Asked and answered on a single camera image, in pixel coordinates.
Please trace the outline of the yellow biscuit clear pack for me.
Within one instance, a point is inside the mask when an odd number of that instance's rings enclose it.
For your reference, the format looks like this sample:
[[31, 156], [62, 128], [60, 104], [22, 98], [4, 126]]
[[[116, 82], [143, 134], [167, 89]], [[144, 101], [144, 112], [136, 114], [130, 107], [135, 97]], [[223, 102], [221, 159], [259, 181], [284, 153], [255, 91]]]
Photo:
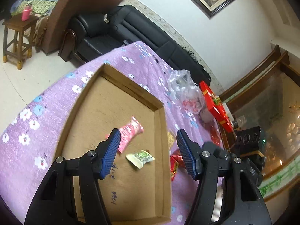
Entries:
[[175, 135], [173, 134], [173, 132], [171, 131], [168, 131], [167, 132], [167, 138], [168, 138], [168, 148], [171, 149], [173, 144], [175, 143], [176, 141], [176, 137]]

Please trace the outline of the sweet green white candy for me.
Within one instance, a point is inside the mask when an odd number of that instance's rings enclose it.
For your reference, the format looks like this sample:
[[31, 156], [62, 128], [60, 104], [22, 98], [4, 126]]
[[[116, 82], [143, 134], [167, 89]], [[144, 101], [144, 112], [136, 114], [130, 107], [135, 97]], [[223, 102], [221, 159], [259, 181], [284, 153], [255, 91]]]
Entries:
[[155, 158], [145, 150], [128, 154], [126, 155], [126, 159], [138, 169], [141, 169], [146, 163], [155, 160]]

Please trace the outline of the black leather sofa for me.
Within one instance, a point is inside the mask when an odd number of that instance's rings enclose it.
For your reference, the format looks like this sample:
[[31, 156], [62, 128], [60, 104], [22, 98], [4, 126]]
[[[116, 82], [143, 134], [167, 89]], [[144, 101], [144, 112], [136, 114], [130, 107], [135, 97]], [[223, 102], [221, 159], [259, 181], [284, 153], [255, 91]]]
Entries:
[[195, 83], [212, 79], [190, 52], [132, 5], [118, 6], [108, 14], [75, 15], [69, 21], [59, 56], [85, 64], [115, 48], [141, 41], [174, 70], [188, 70]]

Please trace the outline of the wooden side stool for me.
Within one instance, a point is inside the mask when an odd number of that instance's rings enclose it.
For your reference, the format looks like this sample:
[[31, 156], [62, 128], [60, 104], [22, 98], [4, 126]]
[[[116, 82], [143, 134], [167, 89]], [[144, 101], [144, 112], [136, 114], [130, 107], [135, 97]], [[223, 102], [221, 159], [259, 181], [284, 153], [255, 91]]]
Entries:
[[[33, 15], [29, 16], [29, 19], [22, 21], [22, 15], [18, 14], [11, 17], [3, 22], [4, 26], [4, 37], [3, 37], [3, 62], [8, 61], [8, 56], [17, 59], [17, 69], [21, 70], [23, 68], [23, 63], [25, 61], [24, 55], [27, 53], [27, 58], [32, 57], [33, 48], [33, 37], [36, 29], [36, 24], [38, 17]], [[25, 43], [24, 33], [27, 29], [30, 29], [28, 42]], [[8, 42], [8, 31], [14, 31], [14, 38]]]

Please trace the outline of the clear plastic bag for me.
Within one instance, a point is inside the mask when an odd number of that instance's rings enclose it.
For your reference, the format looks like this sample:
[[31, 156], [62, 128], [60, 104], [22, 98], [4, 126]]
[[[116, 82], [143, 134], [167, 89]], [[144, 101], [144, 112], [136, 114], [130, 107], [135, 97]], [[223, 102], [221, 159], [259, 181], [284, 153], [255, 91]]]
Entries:
[[199, 114], [205, 107], [204, 96], [188, 70], [171, 71], [167, 83], [170, 97], [185, 110]]

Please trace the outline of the red brown foil snack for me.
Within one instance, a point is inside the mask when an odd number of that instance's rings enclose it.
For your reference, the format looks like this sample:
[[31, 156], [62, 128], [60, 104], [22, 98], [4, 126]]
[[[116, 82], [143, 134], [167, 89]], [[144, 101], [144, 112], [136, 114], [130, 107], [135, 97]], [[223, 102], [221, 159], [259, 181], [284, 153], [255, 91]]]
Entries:
[[170, 155], [170, 176], [171, 176], [171, 181], [175, 179], [175, 176], [177, 174], [177, 171], [179, 168], [186, 168], [184, 164], [183, 157], [177, 149], [174, 153]]

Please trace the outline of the clothes pile on chair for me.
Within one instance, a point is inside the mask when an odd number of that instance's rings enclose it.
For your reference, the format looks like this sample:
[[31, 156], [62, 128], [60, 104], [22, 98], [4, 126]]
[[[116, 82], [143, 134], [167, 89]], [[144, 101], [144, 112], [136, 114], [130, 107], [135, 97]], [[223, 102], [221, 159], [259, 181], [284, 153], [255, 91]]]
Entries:
[[31, 14], [50, 16], [59, 0], [17, 0], [10, 8], [10, 14], [15, 16], [23, 12], [25, 6], [31, 4]]

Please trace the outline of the red foil bag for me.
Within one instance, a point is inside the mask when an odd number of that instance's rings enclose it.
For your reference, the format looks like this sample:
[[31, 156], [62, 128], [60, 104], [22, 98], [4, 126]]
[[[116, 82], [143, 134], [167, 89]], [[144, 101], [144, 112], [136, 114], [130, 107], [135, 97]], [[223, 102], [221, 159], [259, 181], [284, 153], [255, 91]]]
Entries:
[[211, 141], [218, 147], [222, 147], [222, 138], [219, 132], [219, 129], [215, 126], [210, 128]]

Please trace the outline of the pink water bottle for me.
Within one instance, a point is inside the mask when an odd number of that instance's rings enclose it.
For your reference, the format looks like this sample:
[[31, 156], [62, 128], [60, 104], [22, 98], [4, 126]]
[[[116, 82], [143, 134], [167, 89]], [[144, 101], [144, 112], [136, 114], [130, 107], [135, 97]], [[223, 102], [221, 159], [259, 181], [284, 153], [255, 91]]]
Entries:
[[27, 21], [31, 15], [31, 11], [32, 11], [32, 4], [31, 4], [31, 2], [28, 2], [22, 12], [21, 20]]

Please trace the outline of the black device green light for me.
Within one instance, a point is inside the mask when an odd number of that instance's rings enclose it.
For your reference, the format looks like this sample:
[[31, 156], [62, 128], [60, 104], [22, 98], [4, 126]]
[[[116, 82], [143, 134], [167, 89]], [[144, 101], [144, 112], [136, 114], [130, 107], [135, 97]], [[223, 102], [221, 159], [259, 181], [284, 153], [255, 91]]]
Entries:
[[260, 127], [240, 130], [231, 149], [240, 158], [249, 158], [262, 171], [266, 165], [266, 133]]

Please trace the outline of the purple floral tablecloth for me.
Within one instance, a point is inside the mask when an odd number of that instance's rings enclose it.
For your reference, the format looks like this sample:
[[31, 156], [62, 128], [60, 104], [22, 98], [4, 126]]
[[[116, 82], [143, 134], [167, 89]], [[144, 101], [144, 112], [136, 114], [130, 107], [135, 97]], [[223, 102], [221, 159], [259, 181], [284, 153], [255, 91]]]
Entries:
[[183, 128], [200, 145], [217, 131], [215, 120], [205, 123], [178, 105], [167, 85], [173, 71], [142, 42], [116, 48], [66, 74], [30, 102], [1, 134], [1, 197], [24, 222], [34, 194], [50, 167], [57, 141], [75, 101], [103, 64], [116, 68], [159, 99], [165, 108], [167, 128]]

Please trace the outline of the red gift box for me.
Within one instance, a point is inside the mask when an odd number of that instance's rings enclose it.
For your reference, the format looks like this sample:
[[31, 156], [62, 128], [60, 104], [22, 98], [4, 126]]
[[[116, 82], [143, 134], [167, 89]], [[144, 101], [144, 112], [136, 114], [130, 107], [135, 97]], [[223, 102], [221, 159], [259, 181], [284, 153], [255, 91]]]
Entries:
[[225, 131], [227, 131], [228, 133], [232, 133], [233, 126], [225, 111], [224, 106], [222, 105], [220, 97], [218, 95], [215, 95], [204, 81], [201, 81], [199, 86], [205, 100], [204, 108], [207, 107], [207, 109], [214, 116], [215, 120], [220, 123]]

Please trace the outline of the white cylindrical container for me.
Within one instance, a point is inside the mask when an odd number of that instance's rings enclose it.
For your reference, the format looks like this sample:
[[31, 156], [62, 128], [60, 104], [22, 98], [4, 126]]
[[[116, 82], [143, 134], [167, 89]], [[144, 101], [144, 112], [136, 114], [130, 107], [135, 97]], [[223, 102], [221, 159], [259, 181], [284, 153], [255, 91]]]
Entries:
[[211, 112], [207, 109], [207, 107], [203, 108], [199, 112], [199, 116], [202, 119], [203, 122], [208, 123], [214, 120], [214, 116], [211, 114]]

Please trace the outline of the cardboard tray box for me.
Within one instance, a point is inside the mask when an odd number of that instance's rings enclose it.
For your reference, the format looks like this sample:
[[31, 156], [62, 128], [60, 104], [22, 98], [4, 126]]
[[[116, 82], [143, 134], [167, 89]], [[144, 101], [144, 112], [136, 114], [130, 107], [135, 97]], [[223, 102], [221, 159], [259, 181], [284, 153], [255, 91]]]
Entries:
[[170, 221], [163, 104], [113, 66], [100, 66], [75, 100], [54, 156], [73, 168], [69, 224]]

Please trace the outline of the pink snack packet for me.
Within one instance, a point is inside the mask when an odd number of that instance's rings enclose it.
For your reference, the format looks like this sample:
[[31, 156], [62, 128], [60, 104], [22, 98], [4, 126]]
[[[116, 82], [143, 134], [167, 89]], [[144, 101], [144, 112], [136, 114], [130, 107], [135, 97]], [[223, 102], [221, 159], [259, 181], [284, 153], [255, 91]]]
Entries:
[[116, 155], [117, 152], [122, 154], [132, 139], [143, 132], [144, 128], [142, 125], [132, 116], [127, 124], [120, 128], [114, 128], [111, 133], [106, 136], [106, 152], [111, 156]]

